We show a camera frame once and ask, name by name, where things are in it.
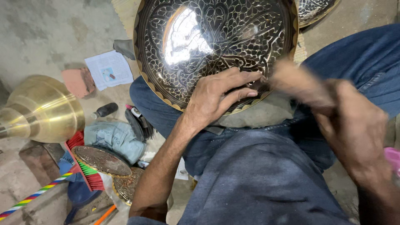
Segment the black lacquer plate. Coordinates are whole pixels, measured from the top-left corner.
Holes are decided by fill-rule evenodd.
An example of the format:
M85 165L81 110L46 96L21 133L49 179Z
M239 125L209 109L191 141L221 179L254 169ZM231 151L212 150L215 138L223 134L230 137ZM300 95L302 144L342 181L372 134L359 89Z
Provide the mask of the black lacquer plate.
M138 12L134 42L150 88L184 111L197 81L232 66L272 74L280 57L293 56L297 10L290 0L147 0ZM233 104L226 115L269 95Z
M299 27L308 26L326 16L340 0L296 0Z

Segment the striped broom handle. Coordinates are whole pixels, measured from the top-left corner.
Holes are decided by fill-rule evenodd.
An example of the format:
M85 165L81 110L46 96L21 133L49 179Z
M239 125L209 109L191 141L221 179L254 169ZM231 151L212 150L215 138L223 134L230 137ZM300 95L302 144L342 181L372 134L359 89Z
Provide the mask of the striped broom handle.
M57 184L59 184L62 180L65 180L67 177L69 177L70 175L72 175L73 173L71 172L71 170L69 172L67 172L66 174L62 175L60 178L52 181L50 184L42 187L40 190L38 190L37 192L35 192L33 195L25 198L24 200L18 202L18 204L14 205L13 207L11 207L11 209L3 212L2 214L0 214L0 221L2 221L4 218L6 218L7 216L9 216L11 213L17 211L19 208L23 207L24 205L28 204L30 201L32 201L33 199L39 197L41 194L45 193L47 190L49 190L50 188L56 186Z

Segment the leg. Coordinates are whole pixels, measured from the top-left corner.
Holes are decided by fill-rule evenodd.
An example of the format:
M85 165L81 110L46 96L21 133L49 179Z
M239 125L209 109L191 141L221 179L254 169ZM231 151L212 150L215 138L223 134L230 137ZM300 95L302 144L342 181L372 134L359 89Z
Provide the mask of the leg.
M366 30L321 49L303 62L321 79L351 80L390 117L400 112L400 24ZM336 159L319 132L310 109L301 105L290 127L299 147L321 171Z
M164 138L167 138L182 112L163 102L141 76L132 83L129 92L135 107ZM188 173L192 176L201 175L215 151L236 131L225 129L221 135L204 130L198 133L183 155Z

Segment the brass bowl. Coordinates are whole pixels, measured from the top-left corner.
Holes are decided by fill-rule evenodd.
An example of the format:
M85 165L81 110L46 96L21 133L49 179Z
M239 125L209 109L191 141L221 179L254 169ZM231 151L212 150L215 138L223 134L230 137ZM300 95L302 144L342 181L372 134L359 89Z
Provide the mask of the brass bowl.
M128 162L118 154L99 146L75 146L74 157L86 166L112 177L129 177L132 172Z
M77 98L49 76L28 77L0 111L0 138L61 143L84 128L85 116Z

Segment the right hand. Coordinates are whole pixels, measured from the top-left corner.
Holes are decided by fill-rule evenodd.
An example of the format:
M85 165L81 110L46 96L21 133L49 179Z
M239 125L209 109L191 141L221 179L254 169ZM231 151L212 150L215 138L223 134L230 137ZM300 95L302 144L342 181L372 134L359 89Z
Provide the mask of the right hand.
M348 81L336 80L334 89L337 116L314 116L335 155L355 181L362 181L372 171L387 171L383 150L387 114Z

